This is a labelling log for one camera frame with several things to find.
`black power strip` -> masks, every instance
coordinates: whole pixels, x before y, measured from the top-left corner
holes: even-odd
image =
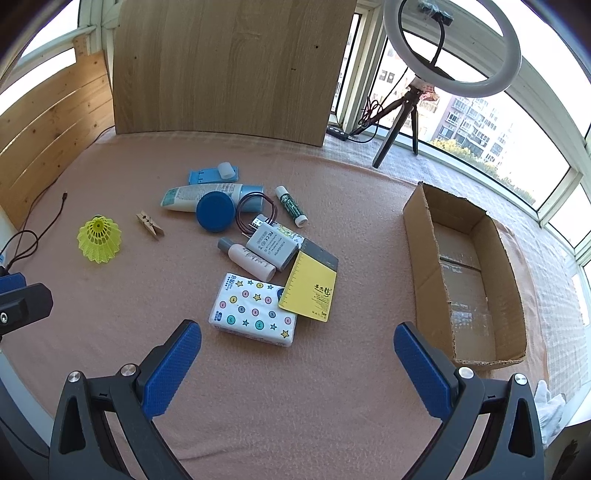
[[[342,140],[343,142],[346,142],[349,139],[348,133],[345,133],[345,131],[343,131],[339,127],[335,127],[334,125],[329,125],[328,127],[326,127],[326,133],[332,135],[335,138],[338,138],[339,140]]]

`blue cap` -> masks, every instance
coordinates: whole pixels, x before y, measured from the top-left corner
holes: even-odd
[[[240,189],[240,198],[250,192],[263,192],[262,185],[243,185]],[[246,201],[242,207],[243,212],[262,213],[262,197],[254,197]]]
[[[223,232],[230,226],[235,215],[234,202],[224,192],[206,193],[197,204],[197,221],[211,233]]]

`blue plastic holder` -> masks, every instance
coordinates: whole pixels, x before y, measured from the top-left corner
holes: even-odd
[[[18,288],[25,288],[27,281],[22,273],[13,273],[0,277],[0,295]]]
[[[238,181],[238,167],[232,166],[234,176],[223,179],[217,168],[204,168],[203,170],[189,171],[189,185],[201,185],[203,183],[234,183]]]
[[[453,411],[450,385],[403,323],[394,332],[394,351],[429,415],[446,421]]]
[[[148,419],[166,412],[201,348],[201,328],[189,325],[168,351],[144,387],[142,411]]]

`gray bottle cap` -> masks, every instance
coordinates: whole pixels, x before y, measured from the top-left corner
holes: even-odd
[[[224,252],[225,254],[228,253],[228,250],[230,250],[230,247],[232,245],[235,245],[236,242],[232,242],[232,240],[230,240],[227,236],[223,236],[220,238],[220,240],[217,241],[217,247]]]

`white eraser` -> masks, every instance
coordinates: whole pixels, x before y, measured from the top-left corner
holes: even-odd
[[[236,174],[230,162],[227,161],[220,163],[217,166],[217,171],[223,180],[231,179]]]

